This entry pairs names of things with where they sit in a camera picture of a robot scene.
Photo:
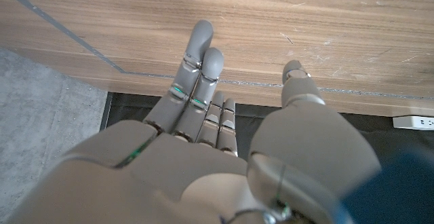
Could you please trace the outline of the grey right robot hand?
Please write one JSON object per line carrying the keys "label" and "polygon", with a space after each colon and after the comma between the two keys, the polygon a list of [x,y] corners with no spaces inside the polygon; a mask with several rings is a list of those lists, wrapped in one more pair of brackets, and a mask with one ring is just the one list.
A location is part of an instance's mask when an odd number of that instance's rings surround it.
{"label": "grey right robot hand", "polygon": [[235,103],[215,90],[224,58],[212,37],[199,21],[144,121],[116,123],[67,151],[10,223],[352,223],[341,199],[381,170],[370,144],[292,60],[281,108],[240,158]]}

